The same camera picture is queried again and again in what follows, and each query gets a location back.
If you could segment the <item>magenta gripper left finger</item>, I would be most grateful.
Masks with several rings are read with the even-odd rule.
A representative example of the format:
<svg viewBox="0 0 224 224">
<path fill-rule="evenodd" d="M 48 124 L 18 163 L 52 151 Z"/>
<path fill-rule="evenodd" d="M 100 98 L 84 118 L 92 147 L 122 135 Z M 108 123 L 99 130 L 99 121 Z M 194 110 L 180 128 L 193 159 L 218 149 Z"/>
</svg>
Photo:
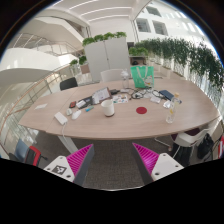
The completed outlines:
<svg viewBox="0 0 224 224">
<path fill-rule="evenodd" d="M 82 186 L 94 156 L 94 145 L 87 145 L 69 156 L 58 156 L 44 170 Z"/>
</svg>

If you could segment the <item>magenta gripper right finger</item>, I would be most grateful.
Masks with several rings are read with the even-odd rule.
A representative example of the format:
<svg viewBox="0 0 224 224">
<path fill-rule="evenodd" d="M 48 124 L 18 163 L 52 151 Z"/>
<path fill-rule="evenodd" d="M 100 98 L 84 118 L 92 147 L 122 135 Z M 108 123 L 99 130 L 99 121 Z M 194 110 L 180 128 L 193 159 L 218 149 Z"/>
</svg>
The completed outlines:
<svg viewBox="0 0 224 224">
<path fill-rule="evenodd" d="M 133 144 L 132 154 L 145 185 L 183 169 L 167 153 L 158 154 L 137 143 Z"/>
</svg>

